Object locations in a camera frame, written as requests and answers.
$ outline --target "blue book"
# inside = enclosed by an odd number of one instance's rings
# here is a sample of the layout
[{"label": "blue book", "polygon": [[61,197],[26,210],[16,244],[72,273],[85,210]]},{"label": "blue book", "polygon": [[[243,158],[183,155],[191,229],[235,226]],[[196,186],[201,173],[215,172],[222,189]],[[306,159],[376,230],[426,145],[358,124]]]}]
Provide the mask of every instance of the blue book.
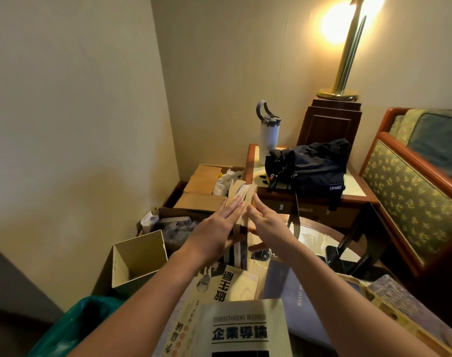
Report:
[{"label": "blue book", "polygon": [[[348,283],[361,293],[358,285]],[[289,266],[271,259],[262,298],[282,299],[289,333],[334,349],[312,303]]]}]

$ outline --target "white tabletop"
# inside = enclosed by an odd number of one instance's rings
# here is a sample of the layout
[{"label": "white tabletop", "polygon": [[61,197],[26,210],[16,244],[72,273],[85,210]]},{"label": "white tabletop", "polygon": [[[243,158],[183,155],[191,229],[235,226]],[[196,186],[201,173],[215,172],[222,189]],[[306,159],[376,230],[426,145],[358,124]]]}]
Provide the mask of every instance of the white tabletop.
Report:
[{"label": "white tabletop", "polygon": [[[265,175],[265,167],[259,163],[259,147],[255,147],[254,151],[254,170],[253,170],[253,184],[256,184],[257,186],[261,187],[267,187],[263,183],[263,178],[261,178],[261,175]],[[350,174],[350,172],[346,171],[346,174],[343,176],[343,181],[345,183],[345,191],[343,194],[345,195],[353,195],[353,196],[359,196],[359,197],[365,197],[365,192],[361,189],[361,187],[356,182],[353,175]],[[278,183],[276,186],[277,189],[287,189],[287,185],[283,183]]]}]

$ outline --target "wall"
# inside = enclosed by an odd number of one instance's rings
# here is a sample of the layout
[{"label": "wall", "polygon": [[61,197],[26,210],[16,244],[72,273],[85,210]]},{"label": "wall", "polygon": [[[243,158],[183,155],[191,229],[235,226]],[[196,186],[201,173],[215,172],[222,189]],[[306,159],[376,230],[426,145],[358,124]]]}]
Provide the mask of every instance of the wall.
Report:
[{"label": "wall", "polygon": [[89,295],[177,182],[149,0],[0,0],[0,252],[39,303]]},{"label": "wall", "polygon": [[[282,116],[294,145],[308,104],[331,87],[342,46],[320,23],[342,0],[152,0],[180,177],[199,163],[244,165],[255,106]],[[452,108],[452,0],[386,0],[362,37],[348,87],[363,116],[360,168],[387,108]]]}]

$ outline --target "wooden pedestal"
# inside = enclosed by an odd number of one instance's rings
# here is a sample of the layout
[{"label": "wooden pedestal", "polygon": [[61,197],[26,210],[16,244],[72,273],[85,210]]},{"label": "wooden pedestal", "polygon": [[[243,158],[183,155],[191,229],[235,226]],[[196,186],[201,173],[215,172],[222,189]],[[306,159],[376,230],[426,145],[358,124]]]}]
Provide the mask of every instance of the wooden pedestal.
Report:
[{"label": "wooden pedestal", "polygon": [[346,138],[353,145],[362,117],[362,104],[315,98],[307,108],[297,145],[329,143]]}]

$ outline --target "black bag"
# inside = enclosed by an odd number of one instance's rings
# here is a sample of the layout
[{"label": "black bag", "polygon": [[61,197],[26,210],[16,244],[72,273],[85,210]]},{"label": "black bag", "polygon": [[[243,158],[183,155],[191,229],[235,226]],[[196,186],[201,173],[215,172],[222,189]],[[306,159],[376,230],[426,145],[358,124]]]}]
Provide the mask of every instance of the black bag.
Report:
[{"label": "black bag", "polygon": [[347,139],[271,150],[265,158],[268,189],[274,190],[281,182],[290,185],[299,198],[330,198],[329,210],[336,210],[345,190],[343,175],[350,150]]}]

